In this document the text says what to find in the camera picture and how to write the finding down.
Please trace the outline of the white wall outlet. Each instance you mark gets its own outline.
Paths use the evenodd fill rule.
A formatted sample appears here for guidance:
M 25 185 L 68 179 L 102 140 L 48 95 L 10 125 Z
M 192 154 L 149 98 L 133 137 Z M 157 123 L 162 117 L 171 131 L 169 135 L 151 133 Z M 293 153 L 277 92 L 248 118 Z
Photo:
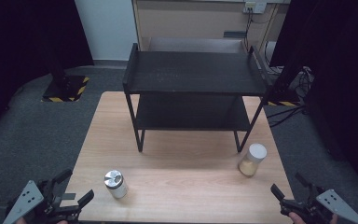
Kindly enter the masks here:
M 243 7 L 244 13 L 263 14 L 267 7 L 263 2 L 245 2 Z

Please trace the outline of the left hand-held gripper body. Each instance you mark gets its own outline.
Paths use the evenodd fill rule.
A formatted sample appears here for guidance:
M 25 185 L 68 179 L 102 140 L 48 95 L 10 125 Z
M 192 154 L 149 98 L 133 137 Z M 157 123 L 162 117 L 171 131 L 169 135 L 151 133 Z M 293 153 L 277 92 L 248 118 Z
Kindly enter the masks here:
M 53 195 L 55 182 L 29 180 L 14 202 L 8 206 L 3 224 L 79 224 L 76 206 L 60 207 L 61 198 Z

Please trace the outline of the beige wooden cabinet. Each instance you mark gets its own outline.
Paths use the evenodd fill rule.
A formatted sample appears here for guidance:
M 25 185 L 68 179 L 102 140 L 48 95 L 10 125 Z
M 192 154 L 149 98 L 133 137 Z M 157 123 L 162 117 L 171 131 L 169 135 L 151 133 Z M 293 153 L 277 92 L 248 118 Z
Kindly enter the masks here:
M 244 13 L 245 2 L 267 4 Z M 291 0 L 131 0 L 142 50 L 239 52 L 275 41 Z

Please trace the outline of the white-lid jar yellow powder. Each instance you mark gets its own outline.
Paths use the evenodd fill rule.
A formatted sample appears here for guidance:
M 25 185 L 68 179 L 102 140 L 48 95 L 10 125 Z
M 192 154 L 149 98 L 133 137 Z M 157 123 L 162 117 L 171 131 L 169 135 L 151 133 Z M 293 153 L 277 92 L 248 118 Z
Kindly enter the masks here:
M 246 176 L 253 176 L 258 165 L 267 157 L 267 149 L 258 143 L 251 144 L 239 163 L 239 170 Z

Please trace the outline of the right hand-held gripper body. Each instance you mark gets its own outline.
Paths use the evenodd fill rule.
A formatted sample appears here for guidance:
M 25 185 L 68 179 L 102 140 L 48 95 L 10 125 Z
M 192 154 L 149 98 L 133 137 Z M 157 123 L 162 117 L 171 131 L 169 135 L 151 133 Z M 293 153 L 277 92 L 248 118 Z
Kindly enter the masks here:
M 281 213 L 289 216 L 291 212 L 300 216 L 307 224 L 330 224 L 333 215 L 358 224 L 358 213 L 355 212 L 333 189 L 324 190 L 314 184 L 306 184 L 309 197 L 306 202 L 287 200 L 279 191 Z

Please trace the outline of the black curtain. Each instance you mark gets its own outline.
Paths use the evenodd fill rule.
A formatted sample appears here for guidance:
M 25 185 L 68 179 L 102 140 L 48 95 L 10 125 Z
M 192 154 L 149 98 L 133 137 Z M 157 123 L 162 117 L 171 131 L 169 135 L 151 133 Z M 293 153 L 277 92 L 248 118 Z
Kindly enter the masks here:
M 311 117 L 330 153 L 358 174 L 358 0 L 290 0 L 271 64 L 283 67 L 276 91 L 310 68 Z
M 50 47 L 63 70 L 92 65 L 75 0 L 0 0 L 0 117 L 25 83 L 50 74 Z

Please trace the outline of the black stand base hazard stripes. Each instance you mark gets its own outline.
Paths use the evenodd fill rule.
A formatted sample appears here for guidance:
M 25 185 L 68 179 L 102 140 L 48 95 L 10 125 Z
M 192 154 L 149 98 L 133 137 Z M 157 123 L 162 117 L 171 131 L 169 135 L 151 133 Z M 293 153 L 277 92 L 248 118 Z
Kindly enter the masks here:
M 268 105 L 300 105 L 300 99 L 294 90 L 273 91 L 268 97 Z
M 44 47 L 41 53 L 52 75 L 52 81 L 42 95 L 42 101 L 54 103 L 78 101 L 90 79 L 85 76 L 67 76 L 52 48 Z

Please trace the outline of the person's left hand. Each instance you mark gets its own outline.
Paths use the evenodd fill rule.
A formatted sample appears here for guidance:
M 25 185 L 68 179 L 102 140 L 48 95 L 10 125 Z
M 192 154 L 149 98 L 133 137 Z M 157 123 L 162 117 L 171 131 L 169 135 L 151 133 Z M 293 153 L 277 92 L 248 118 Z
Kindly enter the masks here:
M 26 222 L 25 218 L 21 217 L 15 222 L 15 224 L 27 224 L 27 222 Z M 57 222 L 56 224 L 69 224 L 69 223 L 66 220 L 61 220 L 61 221 Z

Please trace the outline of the black two-tier shelf rack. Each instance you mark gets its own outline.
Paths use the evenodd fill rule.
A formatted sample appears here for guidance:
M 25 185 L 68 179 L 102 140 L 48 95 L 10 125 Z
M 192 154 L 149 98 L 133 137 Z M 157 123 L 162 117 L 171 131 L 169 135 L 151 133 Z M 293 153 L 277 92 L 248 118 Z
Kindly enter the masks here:
M 273 82 L 255 47 L 246 53 L 131 49 L 122 80 L 136 144 L 147 130 L 232 131 L 243 150 Z

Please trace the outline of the person's right hand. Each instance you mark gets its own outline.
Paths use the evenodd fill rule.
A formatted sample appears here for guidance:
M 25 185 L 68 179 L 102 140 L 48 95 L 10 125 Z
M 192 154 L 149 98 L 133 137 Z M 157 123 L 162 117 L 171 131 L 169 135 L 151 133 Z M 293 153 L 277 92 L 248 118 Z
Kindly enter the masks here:
M 307 224 L 298 214 L 294 212 L 289 213 L 289 217 L 293 221 L 294 224 Z M 338 216 L 337 214 L 332 215 L 332 219 L 330 220 L 329 224 L 337 224 Z

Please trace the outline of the silver-lid jar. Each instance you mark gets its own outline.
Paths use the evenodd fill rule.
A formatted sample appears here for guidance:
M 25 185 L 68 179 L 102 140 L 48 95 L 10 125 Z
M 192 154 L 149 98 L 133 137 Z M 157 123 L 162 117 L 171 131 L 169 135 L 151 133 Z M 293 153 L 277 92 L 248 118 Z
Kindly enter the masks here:
M 128 187 L 124 176 L 119 170 L 111 170 L 107 172 L 103 182 L 115 199 L 121 199 L 128 193 Z

